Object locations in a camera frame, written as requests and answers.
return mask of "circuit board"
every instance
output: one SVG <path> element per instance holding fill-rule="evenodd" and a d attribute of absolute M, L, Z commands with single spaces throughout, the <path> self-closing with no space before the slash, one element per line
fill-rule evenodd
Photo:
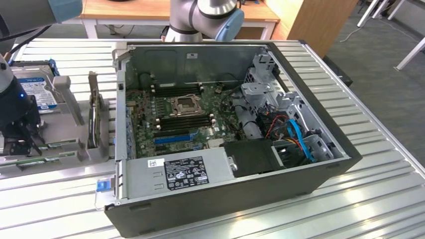
<path fill-rule="evenodd" d="M 231 130 L 228 123 L 239 125 L 239 119 L 232 107 L 220 109 L 221 99 L 229 94 L 231 90 L 223 89 L 216 92 L 217 86 L 204 85 L 203 93 L 200 95 L 187 95 L 180 97 L 159 97 L 148 91 L 129 91 L 127 93 L 127 107 L 131 109 L 133 132 L 136 141 L 136 155 L 137 158 L 177 153 L 184 151 L 200 150 L 208 148 L 208 141 L 211 139 L 221 138 L 225 142 L 245 139 L 243 132 Z M 197 100 L 197 105 L 201 111 L 199 115 L 212 116 L 215 119 L 209 126 L 188 128 L 191 140 L 157 143 L 155 134 L 164 131 L 157 128 L 159 119 L 175 118 L 171 116 L 176 113 L 173 102 L 183 97 L 192 97 Z"/>

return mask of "metal table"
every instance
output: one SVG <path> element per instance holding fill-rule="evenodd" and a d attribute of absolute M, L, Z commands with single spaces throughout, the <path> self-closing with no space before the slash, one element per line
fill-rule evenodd
<path fill-rule="evenodd" d="M 311 195 L 139 238 L 425 238 L 423 166 L 312 49 L 297 41 L 276 44 L 364 159 Z M 103 96 L 112 99 L 116 88 L 112 46 L 105 40 L 39 39 L 16 57 L 55 58 L 62 74 L 71 75 L 79 100 L 88 97 L 88 71 L 96 71 L 103 74 Z M 107 216 L 93 205 L 96 180 L 113 170 L 115 162 L 109 160 L 2 179 L 0 238 L 119 238 Z"/>

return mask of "floor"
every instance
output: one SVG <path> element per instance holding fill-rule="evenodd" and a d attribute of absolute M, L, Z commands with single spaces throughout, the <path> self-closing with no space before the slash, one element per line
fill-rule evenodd
<path fill-rule="evenodd" d="M 425 54 L 419 54 L 403 71 L 393 67 L 415 48 L 417 42 L 396 31 L 387 23 L 371 19 L 365 27 L 347 42 L 340 42 L 357 29 L 361 15 L 353 11 L 328 56 L 351 76 L 351 89 L 379 117 L 396 138 L 417 160 L 425 165 Z M 123 38 L 132 28 L 116 29 L 120 35 L 109 35 L 107 26 L 97 26 L 100 38 Z M 163 27 L 136 26 L 127 38 L 157 38 Z M 43 38 L 86 38 L 82 25 L 55 25 Z M 12 42 L 0 44 L 0 52 Z"/>

